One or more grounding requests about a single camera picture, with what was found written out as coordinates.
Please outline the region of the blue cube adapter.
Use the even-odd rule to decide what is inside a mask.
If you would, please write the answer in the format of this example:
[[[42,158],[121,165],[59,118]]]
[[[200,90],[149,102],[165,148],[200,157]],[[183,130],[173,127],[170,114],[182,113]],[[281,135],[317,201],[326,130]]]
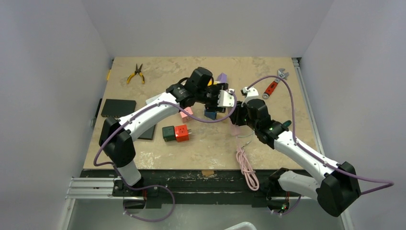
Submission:
[[[215,111],[209,111],[207,109],[204,110],[204,116],[211,119],[211,120],[216,120],[217,118],[217,112]]]

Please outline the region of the purple socket base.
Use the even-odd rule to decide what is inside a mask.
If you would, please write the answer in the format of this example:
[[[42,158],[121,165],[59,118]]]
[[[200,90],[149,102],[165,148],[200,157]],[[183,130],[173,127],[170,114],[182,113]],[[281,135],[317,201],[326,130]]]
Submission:
[[[227,83],[227,75],[225,73],[221,73],[220,75],[218,75],[216,81],[218,83]]]

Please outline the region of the pink plug adapter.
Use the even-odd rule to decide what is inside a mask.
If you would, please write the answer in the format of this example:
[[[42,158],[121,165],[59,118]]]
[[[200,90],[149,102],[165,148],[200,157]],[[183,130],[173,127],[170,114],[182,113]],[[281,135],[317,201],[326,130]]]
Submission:
[[[186,108],[184,108],[184,110],[186,111],[186,113],[180,111],[180,116],[181,116],[182,122],[187,123],[192,120],[192,118],[188,114],[193,115],[193,111],[192,111],[191,107],[186,107]]]

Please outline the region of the red handled adjustable wrench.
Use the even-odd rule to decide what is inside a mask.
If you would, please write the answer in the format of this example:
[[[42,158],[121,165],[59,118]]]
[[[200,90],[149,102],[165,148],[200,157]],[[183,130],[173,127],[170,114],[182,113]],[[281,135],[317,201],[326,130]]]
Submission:
[[[284,68],[280,68],[277,71],[277,76],[281,79],[286,79],[289,76],[289,72],[285,72]],[[276,87],[278,86],[280,79],[276,78],[268,87],[267,89],[264,91],[264,93],[262,94],[262,98],[263,99],[268,99],[270,97],[270,95],[274,92],[274,90],[276,89]]]

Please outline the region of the green handled screwdriver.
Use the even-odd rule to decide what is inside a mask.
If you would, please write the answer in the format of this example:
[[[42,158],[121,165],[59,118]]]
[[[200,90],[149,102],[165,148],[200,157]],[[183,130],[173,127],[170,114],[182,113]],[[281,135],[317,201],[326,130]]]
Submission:
[[[292,120],[287,120],[282,124],[284,127],[288,128],[289,126],[292,125]]]

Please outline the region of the red cube adapter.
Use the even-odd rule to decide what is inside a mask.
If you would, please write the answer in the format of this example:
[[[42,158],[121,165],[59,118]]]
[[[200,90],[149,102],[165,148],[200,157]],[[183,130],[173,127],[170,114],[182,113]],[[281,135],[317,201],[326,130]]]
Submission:
[[[180,125],[174,127],[175,138],[177,142],[184,142],[190,140],[190,133],[187,125]]]

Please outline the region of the green cube adapter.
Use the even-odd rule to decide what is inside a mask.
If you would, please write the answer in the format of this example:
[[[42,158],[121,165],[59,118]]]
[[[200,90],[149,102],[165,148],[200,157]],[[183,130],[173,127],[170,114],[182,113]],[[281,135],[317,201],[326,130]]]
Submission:
[[[162,137],[165,142],[175,141],[176,134],[175,134],[175,126],[165,126],[162,128]]]

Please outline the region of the white power strip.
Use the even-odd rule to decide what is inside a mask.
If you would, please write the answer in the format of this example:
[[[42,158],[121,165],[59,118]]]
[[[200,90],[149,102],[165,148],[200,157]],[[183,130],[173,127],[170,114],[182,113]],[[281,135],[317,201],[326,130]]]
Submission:
[[[156,100],[157,98],[159,98],[160,96],[161,96],[161,94],[146,99],[146,105],[152,103],[153,101],[155,101],[155,100]]]

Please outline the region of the black box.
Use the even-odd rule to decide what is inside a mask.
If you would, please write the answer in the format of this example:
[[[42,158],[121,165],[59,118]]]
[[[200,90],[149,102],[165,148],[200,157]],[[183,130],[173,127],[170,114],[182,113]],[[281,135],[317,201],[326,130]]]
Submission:
[[[135,100],[106,99],[101,116],[119,118],[133,113],[135,107]]]
[[[155,135],[155,130],[156,130],[156,125],[152,126],[149,128],[147,131],[145,131],[143,134],[139,136],[139,139],[142,140],[153,140],[154,135]]]

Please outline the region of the yellow black needle-nose pliers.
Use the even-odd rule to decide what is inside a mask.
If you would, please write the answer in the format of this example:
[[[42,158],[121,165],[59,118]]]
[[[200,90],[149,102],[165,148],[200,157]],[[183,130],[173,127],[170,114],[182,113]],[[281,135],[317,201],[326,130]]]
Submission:
[[[143,64],[141,64],[140,66],[138,65],[138,64],[136,64],[136,66],[135,66],[135,71],[133,72],[133,73],[131,73],[129,76],[128,76],[128,78],[127,78],[127,80],[126,80],[126,84],[129,84],[130,83],[130,81],[132,80],[132,78],[134,77],[134,76],[140,76],[140,78],[141,78],[141,83],[142,84],[145,84],[145,77],[144,77],[144,75],[143,75],[143,73],[142,73],[142,67],[143,67]]]

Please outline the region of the pink power strip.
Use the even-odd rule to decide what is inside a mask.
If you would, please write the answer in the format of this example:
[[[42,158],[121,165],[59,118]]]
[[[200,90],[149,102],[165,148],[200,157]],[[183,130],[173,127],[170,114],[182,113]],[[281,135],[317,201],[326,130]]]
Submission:
[[[230,129],[231,129],[231,135],[232,136],[238,136],[240,134],[240,127],[237,125],[230,125]]]

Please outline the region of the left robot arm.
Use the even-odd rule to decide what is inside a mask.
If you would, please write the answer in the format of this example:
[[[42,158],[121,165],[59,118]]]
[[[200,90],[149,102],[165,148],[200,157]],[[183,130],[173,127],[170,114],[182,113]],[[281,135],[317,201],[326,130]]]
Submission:
[[[131,196],[142,192],[142,176],[134,162],[136,155],[133,142],[145,131],[165,118],[195,103],[204,104],[207,109],[224,112],[236,108],[236,95],[227,83],[210,85],[213,74],[203,67],[196,68],[190,77],[170,85],[165,92],[141,109],[120,117],[105,119],[99,140],[97,155],[104,152],[118,174],[125,181],[124,190]]]

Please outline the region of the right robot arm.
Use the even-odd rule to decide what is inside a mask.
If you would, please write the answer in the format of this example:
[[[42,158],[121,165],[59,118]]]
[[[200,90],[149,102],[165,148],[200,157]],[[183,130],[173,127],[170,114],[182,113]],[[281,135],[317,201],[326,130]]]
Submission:
[[[288,156],[309,173],[303,176],[279,169],[269,181],[273,194],[289,191],[310,197],[334,217],[340,216],[361,196],[353,165],[338,163],[308,147],[289,128],[271,118],[262,99],[238,101],[230,119],[234,125],[250,127],[261,143]]]

